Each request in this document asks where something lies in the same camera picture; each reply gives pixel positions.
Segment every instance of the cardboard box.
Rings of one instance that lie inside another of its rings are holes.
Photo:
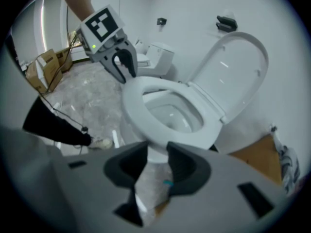
[[[278,185],[282,185],[281,164],[271,135],[230,154],[261,172]]]
[[[58,59],[51,49],[38,56],[35,61],[31,63],[28,67],[26,78],[37,91],[40,93],[46,92],[48,85],[51,83],[58,69]],[[62,77],[63,74],[59,71],[50,85],[50,91],[56,88]]]
[[[64,64],[64,66],[62,67],[62,72],[69,71],[70,68],[72,67],[71,55],[69,55],[67,60],[66,60],[68,53],[69,53],[69,48],[63,49],[63,50],[56,53],[59,66],[61,67]]]

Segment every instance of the marble floor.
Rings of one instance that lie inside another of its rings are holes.
[[[82,125],[88,127],[92,137],[110,137],[113,139],[113,131],[116,131],[119,145],[123,142],[120,135],[121,119],[121,86],[100,63],[90,61],[76,63],[69,72],[63,74],[63,78],[55,90],[46,96],[52,106],[58,109]],[[58,115],[66,119],[74,127],[81,126],[72,122],[64,115]],[[48,144],[56,144],[45,139]],[[79,154],[72,145],[56,144],[63,155]]]

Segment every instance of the white toilet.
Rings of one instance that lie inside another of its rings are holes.
[[[218,40],[186,83],[152,77],[129,80],[122,90],[125,144],[148,141],[148,160],[167,160],[169,141],[209,149],[261,86],[268,70],[263,44],[232,32]],[[148,93],[150,90],[161,90]]]
[[[152,43],[148,47],[146,55],[142,53],[137,54],[137,75],[153,77],[164,76],[171,67],[173,56],[174,51],[171,47],[159,42]],[[115,57],[115,63],[117,66],[121,66],[117,56]]]

